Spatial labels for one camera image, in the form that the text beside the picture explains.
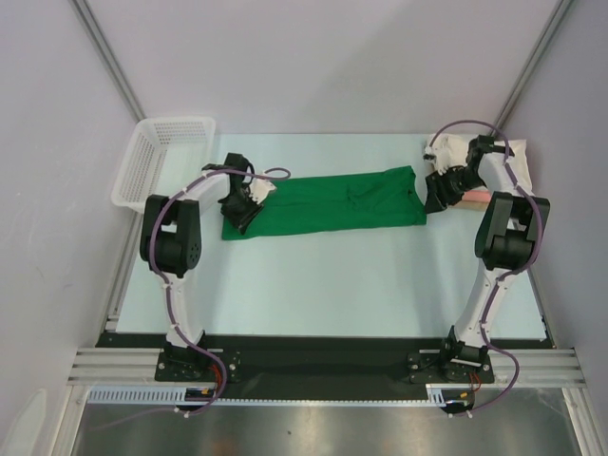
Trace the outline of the green t shirt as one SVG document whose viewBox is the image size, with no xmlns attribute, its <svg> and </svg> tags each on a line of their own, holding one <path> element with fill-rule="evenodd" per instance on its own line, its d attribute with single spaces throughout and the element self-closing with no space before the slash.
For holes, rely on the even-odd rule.
<svg viewBox="0 0 608 456">
<path fill-rule="evenodd" d="M 276 190 L 240 233 L 225 220 L 221 238 L 308 235 L 357 229 L 423 226 L 424 204 L 410 166 L 364 174 L 278 181 Z"/>
</svg>

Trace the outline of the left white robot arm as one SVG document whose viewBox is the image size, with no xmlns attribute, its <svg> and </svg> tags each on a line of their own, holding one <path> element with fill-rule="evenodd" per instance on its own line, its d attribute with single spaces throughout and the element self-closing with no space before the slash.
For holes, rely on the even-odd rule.
<svg viewBox="0 0 608 456">
<path fill-rule="evenodd" d="M 173 197 L 152 195 L 144 205 L 140 256 L 161 283 L 169 327 L 158 358 L 159 382 L 205 381 L 213 373 L 221 382 L 219 363 L 200 344 L 203 324 L 194 300 L 187 296 L 188 278 L 203 253 L 201 216 L 218 207 L 239 235 L 260 214 L 274 190 L 256 177 L 251 162 L 230 153 L 222 164 L 207 164 L 201 176 Z"/>
</svg>

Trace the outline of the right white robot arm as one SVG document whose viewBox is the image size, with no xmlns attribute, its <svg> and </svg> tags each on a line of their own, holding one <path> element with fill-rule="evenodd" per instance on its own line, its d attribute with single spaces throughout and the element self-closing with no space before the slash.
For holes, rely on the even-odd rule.
<svg viewBox="0 0 608 456">
<path fill-rule="evenodd" d="M 539 255 L 550 202 L 534 195 L 524 142 L 480 135 L 470 141 L 451 134 L 432 136 L 424 149 L 432 171 L 426 176 L 425 211 L 457 205 L 473 191 L 487 193 L 474 242 L 478 272 L 465 309 L 423 368 L 430 379 L 466 383 L 490 381 L 492 320 L 511 282 Z"/>
</svg>

